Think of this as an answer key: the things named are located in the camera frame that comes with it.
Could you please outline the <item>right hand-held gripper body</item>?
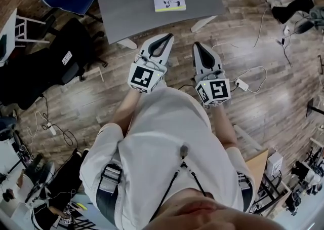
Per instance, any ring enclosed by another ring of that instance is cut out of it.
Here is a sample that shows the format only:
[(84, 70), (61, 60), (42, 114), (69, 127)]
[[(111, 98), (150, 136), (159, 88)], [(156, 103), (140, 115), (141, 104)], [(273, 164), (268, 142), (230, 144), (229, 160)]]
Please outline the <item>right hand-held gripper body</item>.
[(196, 75), (194, 79), (204, 106), (217, 106), (231, 98), (230, 82), (223, 69)]

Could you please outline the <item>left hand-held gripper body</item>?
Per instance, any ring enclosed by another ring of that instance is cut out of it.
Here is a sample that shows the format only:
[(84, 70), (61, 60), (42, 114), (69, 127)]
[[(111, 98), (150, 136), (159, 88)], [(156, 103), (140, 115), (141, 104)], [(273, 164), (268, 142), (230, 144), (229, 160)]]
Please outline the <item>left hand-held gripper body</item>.
[(128, 85), (142, 93), (151, 93), (163, 80), (168, 69), (141, 54), (137, 54), (131, 64)]

